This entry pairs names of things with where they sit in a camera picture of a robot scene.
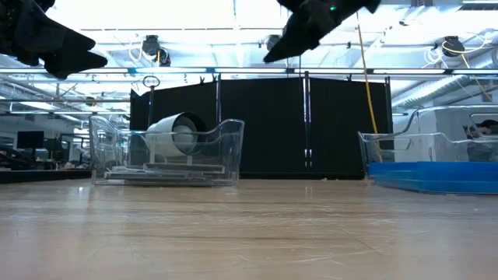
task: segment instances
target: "computer monitor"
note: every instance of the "computer monitor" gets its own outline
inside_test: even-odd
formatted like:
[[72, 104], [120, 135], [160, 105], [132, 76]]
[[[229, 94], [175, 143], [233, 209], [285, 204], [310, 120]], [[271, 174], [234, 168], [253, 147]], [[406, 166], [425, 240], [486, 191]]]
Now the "computer monitor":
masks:
[[41, 149], [44, 147], [44, 131], [17, 132], [18, 149]]
[[44, 147], [48, 152], [64, 152], [64, 148], [59, 139], [45, 139]]

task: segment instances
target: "ceiling fixture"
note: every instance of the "ceiling fixture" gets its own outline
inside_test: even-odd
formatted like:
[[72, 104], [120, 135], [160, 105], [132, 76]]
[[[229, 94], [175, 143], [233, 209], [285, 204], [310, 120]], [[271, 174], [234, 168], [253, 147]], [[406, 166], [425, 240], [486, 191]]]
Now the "ceiling fixture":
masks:
[[498, 0], [464, 0], [463, 4], [498, 4]]
[[95, 107], [96, 106], [96, 103], [93, 102], [95, 100], [95, 97], [88, 96], [87, 98], [85, 98], [85, 100], [87, 101], [85, 103], [85, 105], [87, 105], [88, 107]]
[[458, 40], [458, 36], [447, 36], [442, 44], [443, 54], [449, 58], [456, 58], [465, 51], [464, 44]]
[[2, 74], [47, 74], [43, 68], [4, 68], [0, 69]]
[[128, 73], [127, 68], [97, 68], [81, 71], [84, 74], [126, 74]]
[[61, 117], [63, 117], [66, 120], [70, 120], [70, 121], [81, 121], [80, 119], [77, 119], [77, 118], [71, 117], [71, 116], [61, 115]]
[[137, 68], [137, 73], [156, 74], [156, 73], [204, 73], [206, 68], [175, 68], [175, 67], [148, 67]]
[[216, 73], [285, 73], [284, 68], [216, 68]]
[[159, 67], [170, 67], [170, 53], [159, 44], [159, 36], [147, 35], [142, 42], [142, 51], [153, 57], [153, 62], [159, 62]]
[[375, 69], [374, 74], [443, 74], [445, 69]]
[[363, 69], [359, 68], [338, 68], [338, 69], [320, 69], [320, 68], [301, 68], [296, 69], [295, 73], [305, 73], [310, 74], [363, 74]]
[[74, 111], [74, 112], [65, 112], [65, 111], [54, 111], [54, 112], [43, 112], [43, 111], [7, 111], [8, 114], [57, 114], [57, 115], [91, 115], [91, 114], [99, 114], [99, 115], [129, 115], [130, 112], [124, 111], [108, 111], [108, 112], [83, 112], [83, 111]]
[[498, 75], [496, 69], [462, 69], [453, 70], [455, 75]]

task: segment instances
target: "black curtain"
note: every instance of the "black curtain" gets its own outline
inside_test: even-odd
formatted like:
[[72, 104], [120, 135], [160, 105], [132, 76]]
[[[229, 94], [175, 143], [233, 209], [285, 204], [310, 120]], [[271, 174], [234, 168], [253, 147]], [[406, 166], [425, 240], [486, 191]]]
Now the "black curtain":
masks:
[[[392, 133], [391, 98], [384, 83], [370, 83], [379, 133]], [[364, 82], [310, 79], [311, 173], [363, 178], [358, 131], [374, 133]]]
[[[130, 129], [147, 130], [150, 93], [132, 91]], [[216, 126], [216, 83], [160, 89], [154, 92], [153, 123], [175, 114], [190, 112], [199, 116], [211, 130]]]
[[306, 172], [302, 79], [221, 81], [222, 119], [245, 121], [243, 177], [297, 177]]

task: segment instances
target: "blue tray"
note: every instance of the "blue tray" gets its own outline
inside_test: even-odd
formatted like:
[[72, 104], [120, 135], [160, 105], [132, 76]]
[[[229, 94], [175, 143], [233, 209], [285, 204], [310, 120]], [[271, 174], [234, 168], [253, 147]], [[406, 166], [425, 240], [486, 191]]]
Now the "blue tray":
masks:
[[410, 191], [498, 194], [498, 163], [371, 163], [375, 184]]

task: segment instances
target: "yellow cable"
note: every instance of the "yellow cable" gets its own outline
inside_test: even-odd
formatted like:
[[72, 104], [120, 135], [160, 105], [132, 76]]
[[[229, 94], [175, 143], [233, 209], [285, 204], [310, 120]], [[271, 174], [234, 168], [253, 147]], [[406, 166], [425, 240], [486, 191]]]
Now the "yellow cable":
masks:
[[[461, 55], [461, 58], [464, 60], [464, 63], [465, 63], [465, 65], [467, 65], [467, 68], [470, 68], [470, 64], [468, 63], [467, 58], [465, 58], [465, 56], [463, 54]], [[482, 93], [484, 93], [484, 95], [486, 95], [486, 97], [488, 97], [489, 101], [492, 102], [493, 98], [486, 92], [486, 90], [484, 89], [484, 86], [481, 85], [481, 83], [479, 82], [479, 80], [477, 78], [475, 79], [475, 81], [479, 85], [479, 88], [482, 90]]]
[[359, 24], [359, 13], [358, 12], [356, 12], [356, 18], [358, 19], [359, 45], [361, 46], [361, 59], [363, 60], [363, 74], [365, 75], [366, 97], [368, 99], [368, 107], [370, 109], [370, 118], [372, 119], [373, 132], [375, 134], [378, 134], [377, 124], [375, 122], [374, 106], [372, 106], [372, 96], [370, 95], [370, 85], [368, 83], [368, 74], [366, 73], [365, 50], [363, 48], [363, 37], [361, 35], [361, 26]]

